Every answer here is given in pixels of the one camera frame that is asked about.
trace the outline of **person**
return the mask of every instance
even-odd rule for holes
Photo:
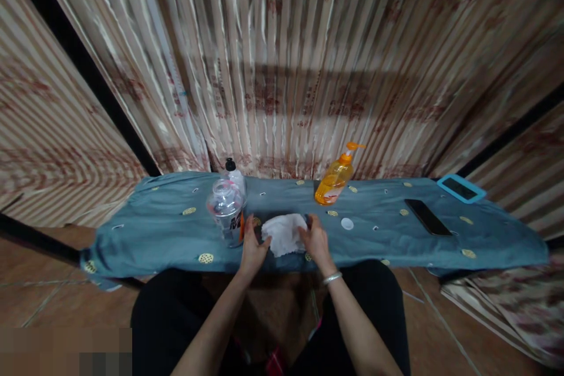
[[[339,273],[319,218],[308,219],[310,229],[300,235],[329,281],[329,295],[321,325],[287,374],[410,375],[402,291],[394,274],[376,260]],[[248,374],[230,334],[269,245],[270,238],[259,244],[249,216],[241,265],[215,304],[197,273],[168,269],[152,278],[132,311],[133,374]]]

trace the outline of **black smartphone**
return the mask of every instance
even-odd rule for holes
[[[452,236],[446,226],[442,224],[437,216],[430,211],[429,207],[421,200],[406,199],[405,204],[409,206],[415,213],[419,221],[425,226],[425,229],[433,235]]]

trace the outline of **blue tablecloth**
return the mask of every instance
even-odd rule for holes
[[[242,248],[228,249],[206,209],[217,173],[181,172],[147,177],[127,203],[96,232],[82,251],[82,267],[98,277],[151,274],[169,267],[193,271],[235,272]],[[262,222],[287,213],[317,213],[328,236],[335,263],[349,266],[366,259],[391,266],[470,269],[545,264],[545,242],[528,226],[487,200],[463,204],[430,179],[350,181],[336,204],[314,200],[314,181],[247,177],[247,213]],[[429,234],[404,203],[420,199],[455,233]],[[196,208],[191,214],[183,211]],[[408,210],[403,216],[400,211]],[[338,213],[330,216],[329,210]],[[354,222],[350,231],[341,219]],[[199,262],[201,254],[213,262]],[[304,254],[275,259],[268,254],[264,271],[311,271]]]

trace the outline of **black bed frame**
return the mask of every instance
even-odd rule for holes
[[[49,26],[61,47],[70,57],[86,83],[96,95],[120,134],[127,141],[129,147],[139,159],[150,176],[159,176],[161,172],[151,154],[141,141],[141,138],[129,122],[118,101],[112,94],[110,87],[104,80],[96,64],[88,54],[80,37],[73,29],[57,0],[31,0],[41,17]],[[522,116],[511,127],[492,141],[482,152],[464,165],[457,173],[466,177],[488,159],[526,131],[531,125],[549,113],[564,99],[564,83],[539,101],[530,111]],[[80,267],[80,252],[63,244],[48,235],[25,225],[4,214],[15,202],[7,204],[0,210],[0,237],[16,243],[22,247],[35,250],[38,253],[53,257],[74,267]],[[466,277],[474,271],[460,271],[448,277],[440,278],[441,284],[454,279]],[[140,289],[144,284],[135,278],[113,279],[114,281],[134,289]]]

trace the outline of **black bottle cap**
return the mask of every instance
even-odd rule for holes
[[[237,169],[237,166],[235,166],[235,162],[233,161],[232,158],[228,157],[227,161],[225,162],[225,170],[230,172],[235,169]]]

